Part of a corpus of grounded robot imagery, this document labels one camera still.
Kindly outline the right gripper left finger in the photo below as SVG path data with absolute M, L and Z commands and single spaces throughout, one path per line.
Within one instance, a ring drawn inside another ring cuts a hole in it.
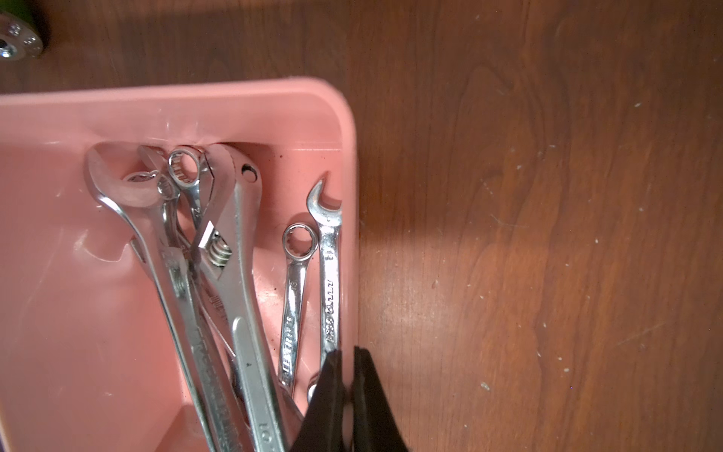
M 342 351 L 330 352 L 321 368 L 314 395 L 291 452 L 339 452 L 346 390 Z

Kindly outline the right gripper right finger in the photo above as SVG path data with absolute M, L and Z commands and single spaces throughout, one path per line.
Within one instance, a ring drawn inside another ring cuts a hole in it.
M 397 427 L 371 353 L 354 350 L 353 446 L 361 452 L 409 452 Z

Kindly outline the small combination wrench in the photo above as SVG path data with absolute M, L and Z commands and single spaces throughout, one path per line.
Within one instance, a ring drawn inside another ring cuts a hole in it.
M 307 196 L 307 209 L 318 229 L 320 277 L 320 369 L 329 353 L 341 343 L 341 279 L 340 237 L 342 208 L 329 208 L 322 203 L 326 177 L 322 176 Z
M 310 244 L 304 252 L 292 249 L 291 238 L 297 231 L 303 231 L 310 238 Z M 314 229 L 303 222 L 287 226 L 282 235 L 282 248 L 286 257 L 286 277 L 284 288 L 284 310 L 280 335 L 278 378 L 282 388 L 293 397 L 296 385 L 297 362 L 299 361 L 299 341 L 303 318 L 304 295 L 308 265 L 318 248 L 318 238 Z

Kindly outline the adjustable wrench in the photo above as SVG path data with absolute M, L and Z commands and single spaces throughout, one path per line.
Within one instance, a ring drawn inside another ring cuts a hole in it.
M 226 312 L 235 373 L 257 451 L 284 451 L 282 404 L 253 278 L 253 251 L 262 198 L 259 169 L 225 144 L 205 149 L 213 184 L 193 245 L 194 264 Z

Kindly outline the pink plastic storage box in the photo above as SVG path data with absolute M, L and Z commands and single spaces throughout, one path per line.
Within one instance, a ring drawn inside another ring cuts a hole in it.
M 343 210 L 345 380 L 358 340 L 358 158 L 348 102 L 313 78 L 5 95 L 1 99 L 1 443 L 7 451 L 203 451 L 153 283 L 124 221 L 88 193 L 97 148 L 113 173 L 137 148 L 228 143 L 260 169 L 254 278 L 280 336 L 282 232 L 306 198 Z

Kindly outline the large combination wrench 22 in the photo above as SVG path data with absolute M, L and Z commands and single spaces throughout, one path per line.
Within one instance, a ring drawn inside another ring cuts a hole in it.
M 132 229 L 133 246 L 156 285 L 176 352 L 212 451 L 249 451 L 250 433 L 212 331 L 179 232 L 181 193 L 167 168 L 150 167 L 118 177 L 99 153 L 85 158 L 88 190 Z

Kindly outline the large combination wrench 19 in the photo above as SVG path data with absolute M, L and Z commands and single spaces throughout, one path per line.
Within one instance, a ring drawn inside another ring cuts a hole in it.
M 177 223 L 179 240 L 187 256 L 195 233 L 200 231 L 201 219 L 208 205 L 213 187 L 213 175 L 202 148 L 193 146 L 178 146 L 170 154 L 152 146 L 139 147 L 141 161 L 150 171 L 167 171 L 171 182 L 179 189 L 188 206 L 188 216 L 193 223 L 193 230 L 188 234 Z M 224 347 L 224 354 L 230 363 L 235 361 L 235 353 L 231 344 L 231 335 L 228 331 L 227 316 L 218 294 L 202 281 L 201 299 L 203 300 L 203 314 L 212 331 L 218 339 L 218 344 Z

